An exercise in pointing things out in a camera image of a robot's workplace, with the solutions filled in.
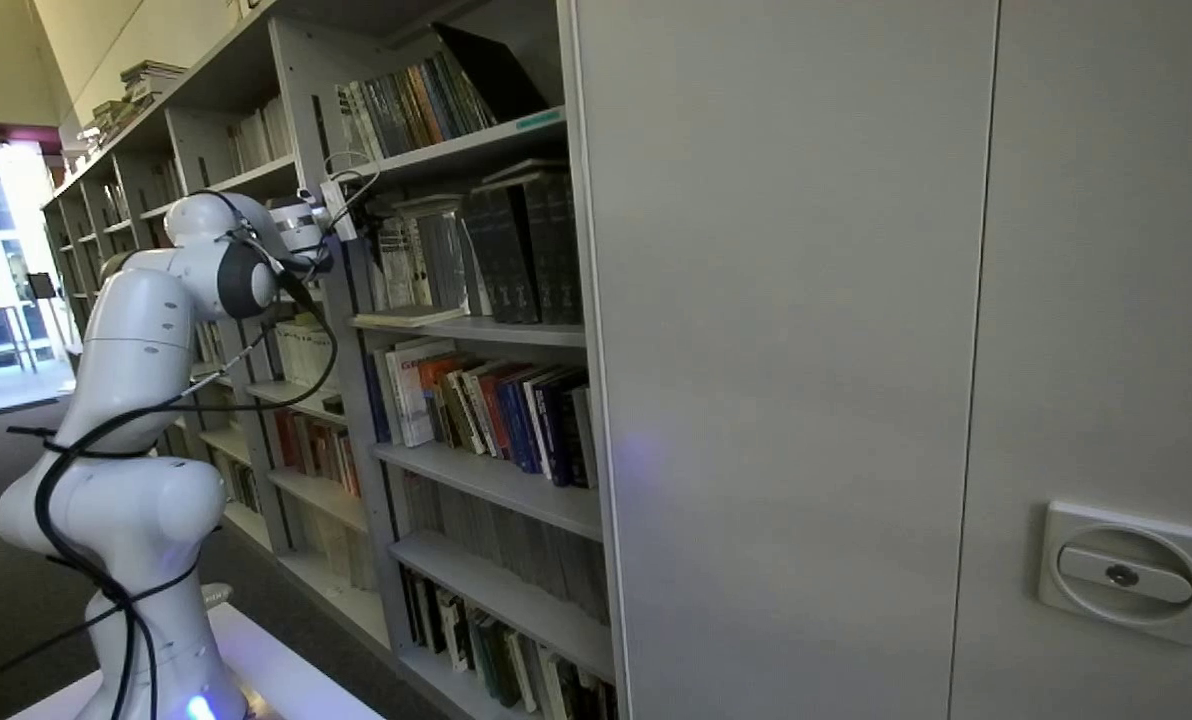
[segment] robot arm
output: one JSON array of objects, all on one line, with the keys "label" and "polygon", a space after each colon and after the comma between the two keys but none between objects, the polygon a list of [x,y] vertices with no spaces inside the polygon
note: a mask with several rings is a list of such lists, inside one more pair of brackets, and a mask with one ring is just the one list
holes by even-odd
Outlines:
[{"label": "robot arm", "polygon": [[[109,275],[57,443],[77,443],[118,413],[181,398],[194,326],[260,315],[271,305],[279,232],[266,209],[249,195],[186,195],[163,215],[163,229],[171,250],[136,251]],[[167,413],[138,415],[109,432],[97,454],[138,454],[167,422]]]},{"label": "robot arm", "polygon": [[0,495],[6,543],[65,556],[98,586],[89,619],[103,683],[84,720],[186,720],[198,704],[214,720],[244,716],[193,572],[223,483],[206,464],[143,454],[186,388],[194,326],[260,315],[279,291],[279,255],[318,250],[304,215],[317,209],[181,201],[163,222],[171,250],[136,251],[109,275],[53,454]]}]

